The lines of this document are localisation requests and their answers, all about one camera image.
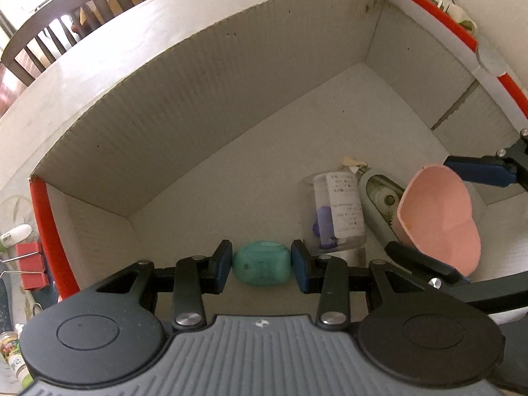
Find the red cardboard box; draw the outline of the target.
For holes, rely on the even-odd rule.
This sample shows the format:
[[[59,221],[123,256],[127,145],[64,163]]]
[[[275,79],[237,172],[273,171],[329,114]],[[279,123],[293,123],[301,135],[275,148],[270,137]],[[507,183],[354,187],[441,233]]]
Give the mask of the red cardboard box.
[[[488,155],[527,97],[427,0],[150,0],[107,24],[111,72],[30,179],[59,293],[302,233],[303,179],[361,159],[406,182]]]

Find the pink binder clip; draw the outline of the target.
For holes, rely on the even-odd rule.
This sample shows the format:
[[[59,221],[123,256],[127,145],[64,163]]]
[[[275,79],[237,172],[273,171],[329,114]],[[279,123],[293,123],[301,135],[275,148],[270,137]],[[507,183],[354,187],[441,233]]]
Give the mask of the pink binder clip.
[[[11,275],[20,277],[24,290],[41,290],[49,280],[42,244],[39,241],[19,243],[14,246],[13,257],[2,257],[1,263]]]

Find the grey correction tape dispenser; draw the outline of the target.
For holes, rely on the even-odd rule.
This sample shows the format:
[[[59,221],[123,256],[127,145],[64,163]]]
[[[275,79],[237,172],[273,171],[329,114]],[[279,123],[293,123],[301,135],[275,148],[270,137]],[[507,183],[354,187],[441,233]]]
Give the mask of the grey correction tape dispenser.
[[[392,223],[405,191],[405,184],[395,176],[376,168],[361,166],[356,174],[365,223],[382,246],[399,241]]]

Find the fruit label jar green lid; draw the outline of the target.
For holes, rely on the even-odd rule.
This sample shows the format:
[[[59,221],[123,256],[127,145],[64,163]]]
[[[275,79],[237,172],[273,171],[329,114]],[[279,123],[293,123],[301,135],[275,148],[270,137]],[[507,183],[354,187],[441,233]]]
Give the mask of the fruit label jar green lid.
[[[14,372],[22,388],[26,389],[33,383],[21,350],[19,334],[6,324],[1,324],[1,357]]]

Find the white power strip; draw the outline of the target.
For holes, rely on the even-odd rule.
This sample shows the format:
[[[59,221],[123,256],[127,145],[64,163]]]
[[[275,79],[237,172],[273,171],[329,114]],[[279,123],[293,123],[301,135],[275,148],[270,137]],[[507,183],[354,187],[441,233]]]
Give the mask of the white power strip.
[[[448,15],[455,23],[466,30],[470,35],[475,37],[478,32],[478,26],[468,13],[459,6],[455,0],[429,0],[434,3],[438,9]]]

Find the pink plastic scoop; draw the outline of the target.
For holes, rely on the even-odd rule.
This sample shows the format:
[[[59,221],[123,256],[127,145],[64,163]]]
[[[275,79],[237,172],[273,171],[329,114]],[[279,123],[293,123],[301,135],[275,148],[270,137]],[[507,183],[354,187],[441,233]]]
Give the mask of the pink plastic scoop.
[[[470,194],[463,180],[445,165],[421,168],[407,185],[391,228],[406,247],[472,274],[481,243]]]

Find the teal stone egg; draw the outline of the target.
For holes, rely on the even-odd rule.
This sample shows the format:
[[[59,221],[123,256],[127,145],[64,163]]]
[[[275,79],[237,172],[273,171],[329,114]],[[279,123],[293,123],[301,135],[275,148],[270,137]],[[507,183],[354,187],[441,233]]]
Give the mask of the teal stone egg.
[[[251,286],[273,286],[291,278],[291,252],[275,241],[255,241],[238,249],[233,255],[236,279]]]

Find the white green glue tube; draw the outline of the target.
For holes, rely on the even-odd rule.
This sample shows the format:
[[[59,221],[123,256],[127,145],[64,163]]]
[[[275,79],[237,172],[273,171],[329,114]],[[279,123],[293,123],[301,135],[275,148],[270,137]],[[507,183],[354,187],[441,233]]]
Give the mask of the white green glue tube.
[[[25,241],[31,235],[32,228],[29,224],[21,224],[13,229],[3,233],[0,236],[1,249],[11,248],[12,246]]]

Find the dark wooden dining chair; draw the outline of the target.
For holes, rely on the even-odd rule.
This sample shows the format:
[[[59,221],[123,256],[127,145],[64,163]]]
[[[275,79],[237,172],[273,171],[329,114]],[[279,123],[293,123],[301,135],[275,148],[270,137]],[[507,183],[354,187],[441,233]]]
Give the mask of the dark wooden dining chair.
[[[1,61],[3,65],[14,74],[25,86],[35,81],[29,71],[17,60],[20,52],[25,52],[35,67],[44,72],[46,67],[37,56],[29,49],[29,43],[36,42],[49,63],[54,63],[56,58],[39,36],[43,31],[48,31],[52,43],[60,54],[65,54],[67,49],[58,36],[50,28],[53,21],[58,21],[71,46],[75,46],[79,40],[73,36],[63,22],[64,16],[68,16],[77,30],[77,34],[84,39],[92,31],[113,19],[114,14],[107,0],[49,0],[42,5],[34,15],[16,30],[14,36],[7,43]]]

